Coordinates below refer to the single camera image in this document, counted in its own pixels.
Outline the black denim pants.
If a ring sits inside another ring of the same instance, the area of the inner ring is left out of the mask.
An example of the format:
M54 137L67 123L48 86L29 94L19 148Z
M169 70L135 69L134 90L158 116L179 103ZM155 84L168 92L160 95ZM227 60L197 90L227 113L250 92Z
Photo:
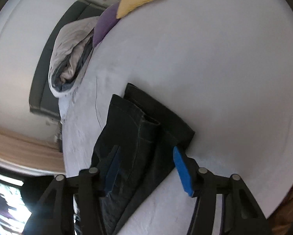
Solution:
M173 149L185 152L195 132L174 112L135 85L111 98L107 122L93 149L91 166L103 188L113 147L122 162L111 193L100 200L107 234L117 234L129 217L175 167Z

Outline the dark grey headboard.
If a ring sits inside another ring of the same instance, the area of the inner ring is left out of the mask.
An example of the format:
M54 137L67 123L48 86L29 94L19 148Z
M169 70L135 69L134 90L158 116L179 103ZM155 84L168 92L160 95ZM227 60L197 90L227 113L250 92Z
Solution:
M100 16L104 10L104 7L90 2L90 0L77 0L56 24L42 50L33 76L28 100L29 111L32 114L57 121L61 119L58 98L54 97L48 83L49 65L55 39L64 25L84 18Z

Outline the beige curtain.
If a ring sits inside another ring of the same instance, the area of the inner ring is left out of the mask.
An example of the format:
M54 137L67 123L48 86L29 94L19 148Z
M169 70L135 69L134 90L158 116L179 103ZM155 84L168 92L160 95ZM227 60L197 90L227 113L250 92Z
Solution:
M64 174L63 154L55 143L0 127L0 166L23 173Z

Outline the white bed sheet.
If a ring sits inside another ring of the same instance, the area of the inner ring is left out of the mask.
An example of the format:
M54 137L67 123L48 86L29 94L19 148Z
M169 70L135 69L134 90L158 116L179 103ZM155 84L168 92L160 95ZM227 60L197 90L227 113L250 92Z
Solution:
M200 165L237 172L266 216L277 209L293 185L293 0L157 0L121 19L59 101L68 176L127 83L195 130Z

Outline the grey white crumpled duvet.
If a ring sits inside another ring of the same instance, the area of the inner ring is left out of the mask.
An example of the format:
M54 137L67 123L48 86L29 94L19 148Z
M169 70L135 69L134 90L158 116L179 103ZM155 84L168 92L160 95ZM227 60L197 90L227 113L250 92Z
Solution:
M52 94L62 98L81 83L93 52L94 28L99 17L84 18L64 25L53 47L48 83Z

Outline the purple pillow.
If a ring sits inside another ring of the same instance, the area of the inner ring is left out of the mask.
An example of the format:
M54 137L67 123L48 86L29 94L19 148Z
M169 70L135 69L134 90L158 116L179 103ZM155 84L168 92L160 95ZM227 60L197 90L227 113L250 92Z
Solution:
M108 32L119 22L120 19L117 18L117 11L119 7L117 2L109 6L104 12L99 16L99 20L94 27L92 47L95 48L108 34Z

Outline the window with dark frame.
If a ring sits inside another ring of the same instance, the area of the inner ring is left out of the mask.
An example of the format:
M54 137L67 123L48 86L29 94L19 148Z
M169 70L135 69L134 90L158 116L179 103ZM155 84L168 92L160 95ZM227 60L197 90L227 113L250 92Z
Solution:
M23 202L22 180L0 174L0 228L3 234L22 234L31 216Z

